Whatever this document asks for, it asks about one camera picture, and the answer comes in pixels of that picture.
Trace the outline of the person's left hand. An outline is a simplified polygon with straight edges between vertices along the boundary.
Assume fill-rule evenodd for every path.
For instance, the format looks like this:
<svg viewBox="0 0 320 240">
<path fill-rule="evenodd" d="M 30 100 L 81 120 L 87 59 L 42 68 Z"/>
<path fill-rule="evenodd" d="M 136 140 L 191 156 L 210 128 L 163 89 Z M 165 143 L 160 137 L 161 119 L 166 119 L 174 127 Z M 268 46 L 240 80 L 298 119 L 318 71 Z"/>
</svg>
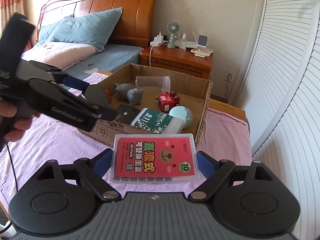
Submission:
<svg viewBox="0 0 320 240">
<path fill-rule="evenodd" d="M 13 118 L 17 114 L 17 107 L 13 104 L 6 102 L 5 100 L 1 99 L 1 116 L 7 118 Z M 14 124 L 14 129 L 8 132 L 4 139 L 7 142 L 16 142 L 20 140 L 26 130 L 31 127 L 31 123 L 34 117 L 39 118 L 41 113 L 34 113 L 28 119 L 18 119 Z"/>
</svg>

